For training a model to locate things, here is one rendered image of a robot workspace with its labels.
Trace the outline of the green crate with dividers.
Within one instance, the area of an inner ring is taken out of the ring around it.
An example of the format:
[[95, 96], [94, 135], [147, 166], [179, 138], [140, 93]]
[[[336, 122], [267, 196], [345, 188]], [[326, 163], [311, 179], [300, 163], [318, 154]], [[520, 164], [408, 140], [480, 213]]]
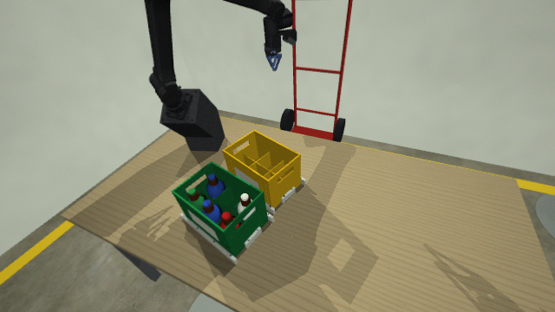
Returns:
[[[218, 179], [225, 183], [226, 187], [226, 189], [215, 199], [207, 195], [208, 193], [206, 191], [208, 176], [210, 174], [215, 174]], [[196, 185], [194, 189], [196, 189], [199, 193], [204, 194], [207, 199], [212, 201], [213, 204], [218, 205], [223, 213], [228, 211], [235, 216], [235, 218], [224, 229], [219, 227], [222, 219], [215, 224], [210, 218], [187, 202], [189, 197], [187, 195], [188, 192], [186, 191], [186, 188], [203, 175], [206, 175], [206, 179]], [[242, 180], [233, 173], [228, 172], [219, 165], [209, 167], [196, 175], [187, 184], [186, 188], [181, 193], [181, 197], [178, 202], [186, 217], [192, 220], [200, 229], [212, 237], [234, 257], [236, 257], [245, 247], [245, 241], [251, 236], [251, 234], [258, 227], [262, 228], [268, 221], [264, 192]], [[238, 214], [238, 203], [240, 202], [241, 195], [244, 193], [247, 193], [253, 200]], [[254, 207], [256, 210], [244, 221], [243, 218]], [[239, 222], [241, 222], [241, 225], [236, 228], [236, 225]]]

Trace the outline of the blue bottle with brown label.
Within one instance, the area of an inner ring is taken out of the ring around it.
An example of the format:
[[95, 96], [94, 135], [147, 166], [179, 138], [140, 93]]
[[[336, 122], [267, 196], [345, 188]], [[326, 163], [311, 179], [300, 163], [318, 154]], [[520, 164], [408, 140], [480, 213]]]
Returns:
[[217, 223], [221, 219], [223, 212], [221, 208], [213, 204], [212, 201], [205, 200], [202, 207], [202, 213], [208, 216], [213, 222]]
[[215, 199], [225, 189], [226, 189], [225, 183], [222, 180], [217, 179], [216, 175], [210, 174], [208, 176], [208, 184], [206, 186], [206, 191], [210, 197]]

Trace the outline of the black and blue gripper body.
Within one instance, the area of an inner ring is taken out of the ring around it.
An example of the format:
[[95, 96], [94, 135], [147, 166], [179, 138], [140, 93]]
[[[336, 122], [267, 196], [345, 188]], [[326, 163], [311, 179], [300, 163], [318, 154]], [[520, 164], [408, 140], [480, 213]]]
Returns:
[[[264, 33], [264, 38], [265, 38], [264, 52], [266, 56], [274, 56], [274, 55], [277, 55], [277, 53], [281, 52], [281, 47], [273, 48], [273, 44], [272, 44], [272, 35], [275, 35], [277, 33], [278, 32]], [[277, 53], [271, 53], [274, 50], [276, 50]]]

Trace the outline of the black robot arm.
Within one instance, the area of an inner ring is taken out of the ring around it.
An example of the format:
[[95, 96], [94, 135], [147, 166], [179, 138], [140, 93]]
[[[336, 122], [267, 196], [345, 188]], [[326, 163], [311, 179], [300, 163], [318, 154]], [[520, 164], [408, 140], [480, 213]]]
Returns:
[[[150, 42], [153, 52], [153, 73], [149, 81], [160, 101], [164, 102], [167, 117], [184, 120], [193, 96], [182, 92], [176, 83], [173, 66], [173, 40], [171, 26], [171, 0], [144, 0]], [[263, 18], [264, 32], [272, 35], [273, 48], [281, 47], [283, 41], [294, 46], [297, 31], [289, 28], [293, 23], [293, 14], [280, 0], [223, 0], [267, 15]], [[283, 16], [283, 18], [282, 18]], [[281, 30], [285, 29], [285, 30]], [[177, 85], [177, 87], [176, 87]], [[157, 92], [156, 92], [157, 91]], [[162, 102], [162, 103], [163, 103]], [[171, 105], [167, 105], [171, 104]]]

